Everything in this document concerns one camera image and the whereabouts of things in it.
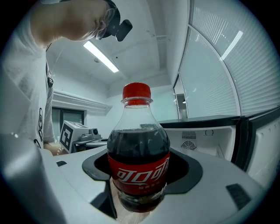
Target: fluorescent light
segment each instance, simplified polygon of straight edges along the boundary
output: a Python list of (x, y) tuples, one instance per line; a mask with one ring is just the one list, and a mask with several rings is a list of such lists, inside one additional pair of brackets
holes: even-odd
[(84, 47), (88, 49), (93, 55), (95, 55), (99, 60), (101, 60), (113, 73), (118, 72), (119, 70), (113, 63), (90, 41), (87, 41), (84, 44)]
[(239, 41), (239, 39), (242, 37), (243, 32), (238, 31), (237, 35), (235, 36), (235, 38), (233, 39), (233, 41), (231, 42), (231, 44), (229, 45), (229, 47), (227, 48), (227, 50), (224, 52), (224, 54), (222, 55), (221, 59), (224, 60), (226, 58), (226, 56), (228, 56), (229, 52), (234, 48), (234, 46), (237, 44), (237, 42)]

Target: air vent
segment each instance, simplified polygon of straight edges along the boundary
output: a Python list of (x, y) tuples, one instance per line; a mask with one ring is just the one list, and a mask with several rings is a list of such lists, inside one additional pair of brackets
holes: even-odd
[(161, 35), (161, 36), (156, 36), (157, 43), (165, 43), (167, 42), (167, 36), (166, 35)]
[(182, 139), (196, 139), (195, 131), (182, 131)]
[(194, 151), (196, 149), (196, 145), (191, 141), (186, 141), (182, 144), (181, 148), (190, 149)]

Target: red label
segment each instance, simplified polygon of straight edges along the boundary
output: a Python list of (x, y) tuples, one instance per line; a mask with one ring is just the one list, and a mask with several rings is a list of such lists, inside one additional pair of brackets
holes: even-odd
[(133, 195), (151, 194), (161, 191), (165, 186), (165, 173), (169, 162), (168, 154), (153, 163), (127, 165), (113, 160), (109, 155), (109, 164), (115, 186)]

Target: bottle holder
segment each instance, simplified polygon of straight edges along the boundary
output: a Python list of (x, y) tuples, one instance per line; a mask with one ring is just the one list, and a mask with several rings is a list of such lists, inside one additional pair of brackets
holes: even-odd
[[(95, 181), (105, 181), (104, 192), (100, 193), (91, 205), (112, 218), (117, 218), (117, 212), (111, 194), (109, 166), (107, 149), (87, 158), (82, 164), (83, 171)], [(184, 194), (192, 189), (202, 177), (202, 166), (200, 163), (172, 148), (168, 170), (166, 172), (167, 185), (164, 194)]]

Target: person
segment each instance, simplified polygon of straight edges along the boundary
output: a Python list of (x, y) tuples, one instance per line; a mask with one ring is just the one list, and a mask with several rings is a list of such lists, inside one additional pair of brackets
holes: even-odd
[(82, 41), (100, 36), (111, 15), (105, 0), (67, 0), (36, 3), (22, 19), (0, 58), (0, 74), (8, 76), (31, 102), (17, 131), (19, 136), (28, 137), (53, 155), (63, 153), (60, 146), (50, 145), (55, 141), (53, 86), (48, 82), (46, 48), (62, 37)]

